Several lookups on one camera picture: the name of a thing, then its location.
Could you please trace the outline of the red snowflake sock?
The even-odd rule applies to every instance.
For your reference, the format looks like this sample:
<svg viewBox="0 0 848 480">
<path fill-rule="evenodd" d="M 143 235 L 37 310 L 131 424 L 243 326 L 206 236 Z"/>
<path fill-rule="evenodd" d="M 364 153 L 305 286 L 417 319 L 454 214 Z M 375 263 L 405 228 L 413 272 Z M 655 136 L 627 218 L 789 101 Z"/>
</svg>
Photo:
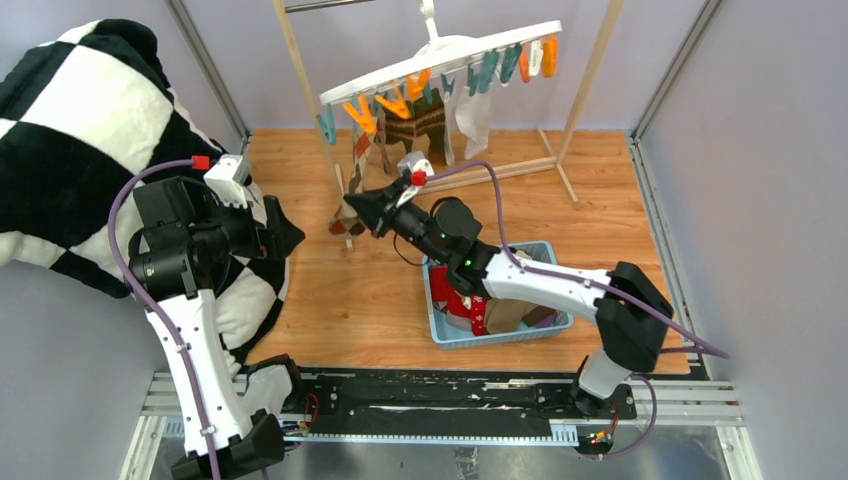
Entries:
<svg viewBox="0 0 848 480">
<path fill-rule="evenodd" d="M 474 336 L 488 335 L 486 328 L 486 308 L 488 299 L 481 296 L 463 296 L 456 294 L 448 300 L 446 321 Z"/>
</svg>

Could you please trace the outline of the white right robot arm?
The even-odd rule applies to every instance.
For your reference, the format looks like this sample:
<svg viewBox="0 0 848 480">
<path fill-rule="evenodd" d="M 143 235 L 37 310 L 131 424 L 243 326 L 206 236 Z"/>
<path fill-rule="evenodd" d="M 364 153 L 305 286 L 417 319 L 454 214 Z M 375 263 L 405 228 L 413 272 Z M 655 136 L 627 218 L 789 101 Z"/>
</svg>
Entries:
<svg viewBox="0 0 848 480">
<path fill-rule="evenodd" d="M 482 225 L 460 199 L 440 199 L 425 211 L 403 197 L 408 185 L 398 179 L 344 200 L 374 236 L 393 232 L 445 266 L 457 293 L 523 301 L 596 326 L 601 345 L 581 363 L 566 405 L 596 417 L 631 374 L 654 370 L 674 310 L 640 267 L 620 262 L 611 271 L 579 272 L 522 258 L 507 245 L 479 240 Z"/>
</svg>

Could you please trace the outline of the purple orange striped sock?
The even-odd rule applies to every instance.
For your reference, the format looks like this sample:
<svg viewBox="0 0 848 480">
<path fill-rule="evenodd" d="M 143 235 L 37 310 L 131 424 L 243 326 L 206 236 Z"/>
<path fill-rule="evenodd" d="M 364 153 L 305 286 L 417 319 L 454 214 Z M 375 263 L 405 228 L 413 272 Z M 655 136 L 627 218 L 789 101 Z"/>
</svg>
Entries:
<svg viewBox="0 0 848 480">
<path fill-rule="evenodd" d="M 558 318 L 558 314 L 556 312 L 554 312 L 554 313 L 552 313 L 552 314 L 550 314 L 546 317 L 541 318 L 534 325 L 532 325 L 532 328 L 534 328 L 534 329 L 551 328 L 551 327 L 556 325 L 557 318 Z"/>
</svg>

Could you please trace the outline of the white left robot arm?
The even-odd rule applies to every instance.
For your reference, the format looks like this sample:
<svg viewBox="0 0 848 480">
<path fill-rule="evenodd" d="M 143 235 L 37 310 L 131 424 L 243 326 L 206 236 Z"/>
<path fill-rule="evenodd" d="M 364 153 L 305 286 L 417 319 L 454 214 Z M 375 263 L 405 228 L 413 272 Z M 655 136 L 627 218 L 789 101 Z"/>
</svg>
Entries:
<svg viewBox="0 0 848 480">
<path fill-rule="evenodd" d="M 288 446 L 278 414 L 298 411 L 306 386 L 286 354 L 250 369 L 237 393 L 216 321 L 215 276 L 232 255 L 280 260 L 281 211 L 260 225 L 244 193 L 217 193 L 174 177 L 136 188 L 146 241 L 131 252 L 127 281 L 165 350 L 183 419 L 184 455 L 174 479 L 239 479 L 282 462 Z"/>
</svg>

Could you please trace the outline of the light blue plastic basket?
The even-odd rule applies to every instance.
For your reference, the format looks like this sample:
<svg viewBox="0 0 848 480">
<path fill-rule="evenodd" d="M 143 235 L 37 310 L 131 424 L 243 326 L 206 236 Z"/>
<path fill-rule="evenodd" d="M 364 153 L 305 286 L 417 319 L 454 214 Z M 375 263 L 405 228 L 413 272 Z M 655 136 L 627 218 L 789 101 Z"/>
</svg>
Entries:
<svg viewBox="0 0 848 480">
<path fill-rule="evenodd" d="M 551 328 L 534 329 L 520 327 L 517 331 L 502 334 L 488 334 L 474 336 L 470 332 L 462 331 L 450 325 L 446 321 L 446 313 L 438 310 L 431 299 L 428 268 L 439 265 L 433 260 L 424 257 L 426 263 L 421 266 L 424 293 L 427 302 L 430 331 L 433 341 L 440 349 L 467 348 L 499 343 L 534 340 L 558 336 L 562 331 L 570 328 L 574 323 L 574 316 L 569 313 L 558 311 L 556 325 Z"/>
</svg>

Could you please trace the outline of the argyle brown sock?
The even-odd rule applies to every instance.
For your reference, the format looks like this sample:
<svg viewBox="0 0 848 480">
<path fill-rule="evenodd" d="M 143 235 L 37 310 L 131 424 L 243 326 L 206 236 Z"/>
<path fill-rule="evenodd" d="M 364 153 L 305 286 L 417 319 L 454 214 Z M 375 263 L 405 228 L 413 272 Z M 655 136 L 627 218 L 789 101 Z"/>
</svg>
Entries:
<svg viewBox="0 0 848 480">
<path fill-rule="evenodd" d="M 381 163 L 386 173 L 392 170 L 388 161 L 386 140 L 386 112 L 382 107 L 377 108 L 376 132 L 367 133 L 358 124 L 352 129 L 352 169 L 343 188 L 344 194 L 362 193 L 365 186 L 366 167 L 372 154 L 380 154 Z M 336 213 L 329 222 L 329 233 L 334 237 L 345 240 L 363 234 L 367 227 L 362 223 L 356 211 L 342 201 Z"/>
</svg>

